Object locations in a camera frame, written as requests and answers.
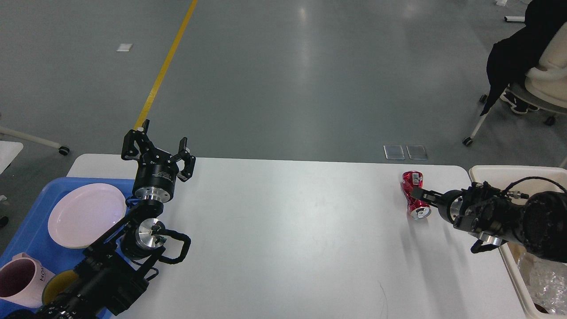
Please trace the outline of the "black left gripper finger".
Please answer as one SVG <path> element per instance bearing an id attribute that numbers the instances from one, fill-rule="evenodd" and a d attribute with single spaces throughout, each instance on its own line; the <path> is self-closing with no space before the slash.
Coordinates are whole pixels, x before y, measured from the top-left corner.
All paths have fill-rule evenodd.
<path id="1" fill-rule="evenodd" d="M 177 163 L 183 161 L 183 168 L 177 173 L 177 178 L 186 182 L 193 176 L 193 170 L 196 165 L 196 157 L 190 153 L 190 149 L 187 147 L 187 137 L 183 137 L 179 141 L 178 153 L 173 155 L 171 162 Z"/>
<path id="2" fill-rule="evenodd" d="M 131 129 L 124 137 L 120 157 L 124 161 L 136 161 L 138 165 L 158 165 L 158 149 L 150 141 L 147 132 L 150 120 L 146 119 L 141 127 Z"/>

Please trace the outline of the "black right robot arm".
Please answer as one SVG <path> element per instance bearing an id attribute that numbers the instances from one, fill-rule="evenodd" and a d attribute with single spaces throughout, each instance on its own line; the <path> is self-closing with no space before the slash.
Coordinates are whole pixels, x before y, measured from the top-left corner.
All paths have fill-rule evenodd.
<path id="1" fill-rule="evenodd" d="M 512 191 L 518 182 L 500 190 L 487 182 L 446 193 L 414 187 L 410 196 L 438 209 L 456 230 L 476 237 L 472 253 L 488 252 L 508 242 L 552 262 L 567 260 L 566 189 L 533 195 Z"/>

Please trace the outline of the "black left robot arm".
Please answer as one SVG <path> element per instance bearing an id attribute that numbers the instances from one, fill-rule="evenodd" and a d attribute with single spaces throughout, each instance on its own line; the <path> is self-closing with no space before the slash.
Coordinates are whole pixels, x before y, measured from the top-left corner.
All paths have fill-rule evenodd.
<path id="1" fill-rule="evenodd" d="M 8 313 L 8 319 L 95 319 L 103 309 L 119 315 L 158 276 L 157 262 L 175 265 L 186 258 L 190 237 L 169 230 L 158 216 L 174 197 L 176 180 L 192 178 L 196 157 L 186 137 L 176 154 L 156 147 L 148 137 L 149 123 L 128 131 L 122 145 L 122 160 L 138 163 L 125 200 L 127 214 L 85 248 L 85 258 L 73 269 L 78 278 L 67 288 L 36 312 L 25 306 Z"/>

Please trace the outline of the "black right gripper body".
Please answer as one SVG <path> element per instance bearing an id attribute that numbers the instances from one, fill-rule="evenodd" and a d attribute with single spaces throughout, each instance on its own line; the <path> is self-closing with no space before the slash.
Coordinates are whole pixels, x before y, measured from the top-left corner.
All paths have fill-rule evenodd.
<path id="1" fill-rule="evenodd" d="M 443 220 L 454 224 L 456 216 L 460 214 L 463 196 L 463 190 L 450 190 L 438 196 L 437 208 Z"/>

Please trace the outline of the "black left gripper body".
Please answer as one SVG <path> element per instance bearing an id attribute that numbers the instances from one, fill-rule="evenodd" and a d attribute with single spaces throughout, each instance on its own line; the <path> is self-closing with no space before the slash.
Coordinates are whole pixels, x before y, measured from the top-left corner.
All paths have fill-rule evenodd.
<path id="1" fill-rule="evenodd" d="M 137 199 L 153 199 L 166 203 L 173 199 L 179 172 L 174 162 L 138 162 L 132 194 Z"/>

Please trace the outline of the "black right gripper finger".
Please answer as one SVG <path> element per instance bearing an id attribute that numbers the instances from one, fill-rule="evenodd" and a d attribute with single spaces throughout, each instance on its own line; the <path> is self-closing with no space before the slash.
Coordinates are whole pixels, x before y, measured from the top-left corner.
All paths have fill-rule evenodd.
<path id="1" fill-rule="evenodd" d="M 443 204 L 443 194 L 436 191 L 426 190 L 421 187 L 414 187 L 410 192 L 410 196 L 419 204 L 427 204 L 430 206 L 439 206 L 440 204 Z"/>

